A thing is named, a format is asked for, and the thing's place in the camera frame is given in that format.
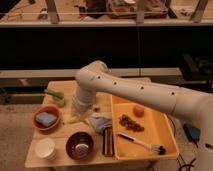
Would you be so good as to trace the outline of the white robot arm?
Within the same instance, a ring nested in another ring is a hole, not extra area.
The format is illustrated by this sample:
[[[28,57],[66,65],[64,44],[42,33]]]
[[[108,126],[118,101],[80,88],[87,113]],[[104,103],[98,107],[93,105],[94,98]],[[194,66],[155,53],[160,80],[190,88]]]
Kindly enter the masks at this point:
[[[76,73],[77,88],[72,98],[72,114],[86,118],[97,92],[128,99],[186,122],[198,122],[200,141],[194,171],[213,169],[213,94],[184,87],[129,80],[107,73],[102,61],[94,61]]]

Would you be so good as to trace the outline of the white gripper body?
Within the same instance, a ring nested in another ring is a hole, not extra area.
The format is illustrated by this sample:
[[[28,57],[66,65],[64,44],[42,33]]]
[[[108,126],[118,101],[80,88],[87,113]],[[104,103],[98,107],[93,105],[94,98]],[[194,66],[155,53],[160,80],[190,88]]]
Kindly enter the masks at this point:
[[[73,101],[71,107],[71,116],[77,120],[84,120],[92,114],[92,107],[92,103]]]

